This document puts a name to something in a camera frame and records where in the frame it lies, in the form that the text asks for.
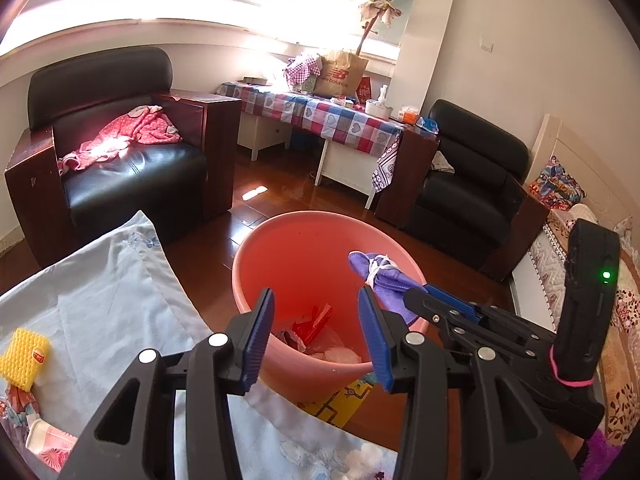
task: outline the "plastic bucket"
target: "plastic bucket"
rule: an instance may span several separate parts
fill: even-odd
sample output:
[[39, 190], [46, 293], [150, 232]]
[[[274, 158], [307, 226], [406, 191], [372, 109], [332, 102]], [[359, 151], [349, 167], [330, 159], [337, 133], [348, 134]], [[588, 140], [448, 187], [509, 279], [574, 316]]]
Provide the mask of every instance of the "plastic bucket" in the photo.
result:
[[[418, 265], [392, 238], [348, 216], [323, 211], [298, 211], [271, 218], [255, 228], [240, 245], [232, 269], [232, 287], [240, 312], [248, 312], [263, 287], [274, 291], [273, 327], [309, 316], [326, 303], [333, 307], [328, 327], [353, 349], [361, 364], [336, 364], [290, 348], [271, 335], [260, 378], [294, 402], [323, 400], [373, 370], [358, 320], [358, 290], [364, 280], [351, 270], [351, 251], [388, 255], [419, 283], [426, 280]], [[425, 333], [418, 319], [412, 330]]]

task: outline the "yellow sponge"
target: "yellow sponge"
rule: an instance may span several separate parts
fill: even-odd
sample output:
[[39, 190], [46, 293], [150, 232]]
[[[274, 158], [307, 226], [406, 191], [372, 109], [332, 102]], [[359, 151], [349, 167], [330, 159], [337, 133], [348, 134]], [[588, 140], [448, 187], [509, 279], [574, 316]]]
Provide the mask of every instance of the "yellow sponge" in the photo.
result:
[[19, 328], [4, 356], [0, 357], [0, 374], [9, 384], [30, 392], [48, 352], [49, 340], [46, 337]]

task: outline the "armchair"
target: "armchair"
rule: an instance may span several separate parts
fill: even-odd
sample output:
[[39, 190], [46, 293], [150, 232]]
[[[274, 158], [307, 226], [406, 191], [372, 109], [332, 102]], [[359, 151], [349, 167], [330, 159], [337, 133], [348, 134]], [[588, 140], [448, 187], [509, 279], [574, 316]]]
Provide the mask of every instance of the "armchair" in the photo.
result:
[[[440, 133], [407, 130], [376, 216], [501, 281], [516, 266], [548, 210], [522, 187], [529, 150], [464, 108], [438, 100]], [[431, 171], [439, 150], [455, 174]]]
[[[231, 208], [241, 102], [171, 90], [167, 54], [151, 46], [94, 52], [33, 74], [30, 127], [4, 177], [25, 238], [41, 266], [123, 224], [136, 211], [163, 243]], [[57, 159], [139, 105], [160, 105], [177, 144], [132, 144], [126, 154], [58, 174]]]

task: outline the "blue gripper pad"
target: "blue gripper pad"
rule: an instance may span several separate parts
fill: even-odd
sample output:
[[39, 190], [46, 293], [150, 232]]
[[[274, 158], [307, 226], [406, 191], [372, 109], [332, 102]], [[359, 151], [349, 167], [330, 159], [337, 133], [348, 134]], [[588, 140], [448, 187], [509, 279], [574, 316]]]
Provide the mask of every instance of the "blue gripper pad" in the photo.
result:
[[480, 323], [480, 317], [478, 316], [478, 314], [476, 314], [476, 310], [473, 308], [473, 306], [469, 305], [468, 303], [465, 303], [464, 301], [459, 300], [455, 296], [452, 296], [449, 293], [445, 292], [444, 290], [439, 289], [437, 286], [427, 284], [424, 286], [424, 290], [426, 290], [429, 294], [431, 294], [437, 300], [443, 301], [444, 303], [448, 304], [451, 308], [455, 308], [457, 311], [459, 311], [460, 314], [466, 317], [469, 321], [476, 324]]
[[250, 332], [246, 337], [244, 351], [242, 352], [240, 383], [246, 391], [249, 391], [255, 381], [258, 380], [262, 358], [271, 333], [274, 312], [275, 297], [273, 291], [265, 289], [260, 294], [252, 311], [255, 317], [252, 316], [252, 320], [248, 323], [247, 329]]
[[360, 289], [358, 292], [358, 316], [376, 378], [386, 391], [390, 391], [394, 385], [392, 348], [395, 347], [395, 342], [391, 337], [382, 311], [373, 304], [376, 300], [372, 295], [373, 293], [370, 295], [367, 293], [367, 287]]

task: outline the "armchair backrest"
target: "armchair backrest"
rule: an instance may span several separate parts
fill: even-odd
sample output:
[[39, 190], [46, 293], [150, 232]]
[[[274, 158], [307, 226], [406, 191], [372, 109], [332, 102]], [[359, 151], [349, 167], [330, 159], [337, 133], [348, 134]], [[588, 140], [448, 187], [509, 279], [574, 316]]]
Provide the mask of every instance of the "armchair backrest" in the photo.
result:
[[72, 57], [31, 76], [28, 115], [31, 131], [53, 124], [58, 156], [63, 156], [151, 94], [170, 90], [171, 61], [154, 46], [129, 46]]
[[439, 150], [457, 174], [500, 192], [510, 173], [522, 182], [529, 163], [524, 142], [464, 108], [437, 100], [429, 117], [438, 123]]

